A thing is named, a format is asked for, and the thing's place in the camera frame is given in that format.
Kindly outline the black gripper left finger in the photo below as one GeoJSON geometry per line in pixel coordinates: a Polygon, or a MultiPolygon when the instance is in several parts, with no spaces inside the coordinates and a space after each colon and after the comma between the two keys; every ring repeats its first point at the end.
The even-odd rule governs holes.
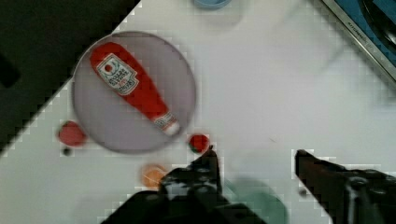
{"type": "Polygon", "coordinates": [[[169,200],[187,197],[195,189],[210,187],[222,193],[219,174],[219,159],[210,146],[198,159],[186,167],[179,167],[161,179],[159,192],[169,200]]]}

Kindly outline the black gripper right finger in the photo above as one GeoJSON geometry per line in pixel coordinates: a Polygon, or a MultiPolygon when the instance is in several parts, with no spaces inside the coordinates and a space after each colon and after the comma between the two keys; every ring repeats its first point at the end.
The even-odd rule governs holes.
{"type": "Polygon", "coordinates": [[[303,149],[295,174],[332,219],[332,224],[396,224],[395,177],[374,169],[347,169],[303,149]]]}

